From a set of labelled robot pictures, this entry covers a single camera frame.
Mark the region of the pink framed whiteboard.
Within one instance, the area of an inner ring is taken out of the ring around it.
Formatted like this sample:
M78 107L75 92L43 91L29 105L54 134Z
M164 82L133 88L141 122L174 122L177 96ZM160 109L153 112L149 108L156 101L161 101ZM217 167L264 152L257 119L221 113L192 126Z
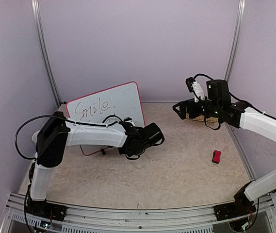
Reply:
M71 100L66 104L70 132L66 146L81 146L85 155L120 148L127 136L120 121L145 127L138 84L129 82Z

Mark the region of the red black whiteboard eraser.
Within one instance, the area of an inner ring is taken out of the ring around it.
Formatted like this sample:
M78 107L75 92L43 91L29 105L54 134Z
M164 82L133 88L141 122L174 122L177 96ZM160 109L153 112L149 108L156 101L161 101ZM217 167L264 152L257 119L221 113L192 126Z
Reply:
M215 164L219 164L220 163L220 158L221 158L221 151L215 150L213 152L213 157L212 157L212 162Z

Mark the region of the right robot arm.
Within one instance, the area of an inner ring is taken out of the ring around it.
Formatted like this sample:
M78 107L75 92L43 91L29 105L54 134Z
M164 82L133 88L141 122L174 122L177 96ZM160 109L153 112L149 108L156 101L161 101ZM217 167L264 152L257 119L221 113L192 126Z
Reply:
M207 94L204 93L199 82L194 77L186 79L186 85L194 97L180 101L173 105L173 110L181 119L194 119L202 116L203 121L213 117L219 125L227 123L238 129L257 133L276 142L276 118L256 110L252 104L238 99L232 103L234 97L225 80L209 80L206 82ZM231 204L231 212L240 216L250 206L250 201L276 191L276 170L247 184L241 189L241 194Z

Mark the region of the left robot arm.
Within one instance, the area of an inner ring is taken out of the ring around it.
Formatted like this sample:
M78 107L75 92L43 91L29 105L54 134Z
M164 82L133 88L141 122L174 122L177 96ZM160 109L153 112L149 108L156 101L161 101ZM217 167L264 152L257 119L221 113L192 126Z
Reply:
M108 124L75 122L62 112L55 112L36 137L35 163L29 188L32 209L40 216L50 212L50 204L45 201L47 189L54 168L63 160L66 147L112 147L128 160L136 160L146 149L159 146L164 141L156 123L140 127L134 125L131 118Z

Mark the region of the woven bamboo tray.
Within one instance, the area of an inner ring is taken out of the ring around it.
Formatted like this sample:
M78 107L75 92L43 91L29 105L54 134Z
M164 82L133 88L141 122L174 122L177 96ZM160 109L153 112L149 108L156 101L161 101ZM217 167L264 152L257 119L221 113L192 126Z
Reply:
M189 114L186 115L186 117L188 119L191 119L191 120L196 120L196 121L204 121L206 120L206 122L210 122L210 123L217 123L218 122L218 119L217 118L214 118L214 117L210 117L210 118L205 118L204 116L200 115L200 116L197 116L197 117L194 117L194 118L190 118Z

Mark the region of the light blue mug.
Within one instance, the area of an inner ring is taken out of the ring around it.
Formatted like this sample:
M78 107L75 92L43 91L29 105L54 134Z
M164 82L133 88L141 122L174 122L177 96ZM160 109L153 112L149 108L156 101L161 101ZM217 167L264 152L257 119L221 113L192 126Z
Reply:
M37 139L38 139L38 134L40 133L40 131L36 131L33 135L32 135L32 141L34 143L34 145L36 146L37 143Z

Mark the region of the front aluminium rail frame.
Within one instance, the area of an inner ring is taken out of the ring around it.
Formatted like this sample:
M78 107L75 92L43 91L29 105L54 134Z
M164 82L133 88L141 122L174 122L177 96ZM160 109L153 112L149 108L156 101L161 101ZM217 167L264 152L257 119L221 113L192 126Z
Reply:
M26 225L24 218L24 195L12 193L8 199L0 222L0 233L8 233L13 221ZM246 216L217 220L215 206L203 205L189 208L157 210L122 210L85 207L48 201L50 204L65 206L63 221L52 219L47 229L40 227L41 221L48 219L27 214L29 226L37 226L38 231L48 233L211 233L216 224L240 220ZM270 196L260 198L259 213L250 229L259 232L267 228L268 233L276 233L276 209Z

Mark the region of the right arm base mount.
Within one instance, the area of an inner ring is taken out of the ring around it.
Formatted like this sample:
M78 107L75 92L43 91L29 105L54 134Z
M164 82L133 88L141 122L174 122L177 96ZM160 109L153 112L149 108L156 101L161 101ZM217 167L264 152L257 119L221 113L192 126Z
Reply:
M253 201L250 201L243 192L234 196L234 201L219 204L214 207L217 221L227 220L256 212Z

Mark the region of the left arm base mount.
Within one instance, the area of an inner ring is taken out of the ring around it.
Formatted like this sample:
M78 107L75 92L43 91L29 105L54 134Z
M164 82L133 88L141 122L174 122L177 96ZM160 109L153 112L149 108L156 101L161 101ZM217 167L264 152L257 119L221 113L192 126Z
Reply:
M65 219L67 207L60 204L44 201L34 201L26 197L25 211L27 214L63 222Z

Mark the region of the right aluminium corner post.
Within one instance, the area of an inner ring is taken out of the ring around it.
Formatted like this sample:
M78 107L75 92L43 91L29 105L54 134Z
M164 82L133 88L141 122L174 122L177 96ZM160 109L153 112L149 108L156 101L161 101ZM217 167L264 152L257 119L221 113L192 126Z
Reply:
M228 63L227 63L227 68L225 71L225 78L224 78L227 82L229 82L231 78L235 58L238 51L238 45L240 41L243 19L244 19L245 4L246 4L246 0L239 0L238 2L238 11L236 16L235 29L234 29L232 45L229 53L229 58L228 58Z

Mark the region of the aluminium corner post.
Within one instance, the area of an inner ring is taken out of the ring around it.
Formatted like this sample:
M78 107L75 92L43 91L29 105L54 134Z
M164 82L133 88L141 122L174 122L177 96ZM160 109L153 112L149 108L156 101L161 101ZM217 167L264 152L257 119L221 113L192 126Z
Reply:
M235 58L238 51L238 45L240 41L243 19L244 19L245 4L246 4L246 0L239 0L238 2L238 11L236 16L235 29L234 29L232 45L229 53L229 58L228 58L228 63L227 63L227 68L225 71L225 78L224 78L227 82L229 82L231 78Z
M53 76L53 72L51 69L51 65L50 65L48 50L47 50L47 46L46 46L45 38L44 38L43 24L42 24L42 19L41 19L41 15L40 15L39 1L32 0L31 6L32 6L32 14L33 14L33 18L34 18L36 33L37 33L37 37L38 37L38 43L39 43L41 55L43 58L43 64L44 64L44 67L46 70L48 83L49 83L49 86L50 86L50 89L52 92L52 96L53 96L55 105L57 107L60 107L62 102L61 102L59 91L58 91L58 88L57 88L57 85L56 85L56 82L55 82L55 79Z

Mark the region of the left aluminium corner post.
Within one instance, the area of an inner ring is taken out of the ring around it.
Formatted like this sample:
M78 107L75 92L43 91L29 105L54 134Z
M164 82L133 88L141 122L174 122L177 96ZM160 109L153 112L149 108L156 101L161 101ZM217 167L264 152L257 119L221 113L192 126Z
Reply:
M55 79L53 76L53 72L51 69L51 65L50 65L48 50L47 50L47 46L46 46L45 38L44 38L43 24L42 24L42 19L41 19L41 15L40 15L39 1L32 0L31 6L32 6L32 14L33 14L33 18L34 18L36 33L37 33L37 37L38 37L38 43L39 43L41 55L43 58L43 64L44 64L44 67L46 70L48 83L49 83L49 86L50 86L50 89L52 92L52 96L53 96L55 105L57 107L60 107L62 102L61 102L59 91L58 91L58 88L57 88L57 85L56 85L56 82L55 82Z

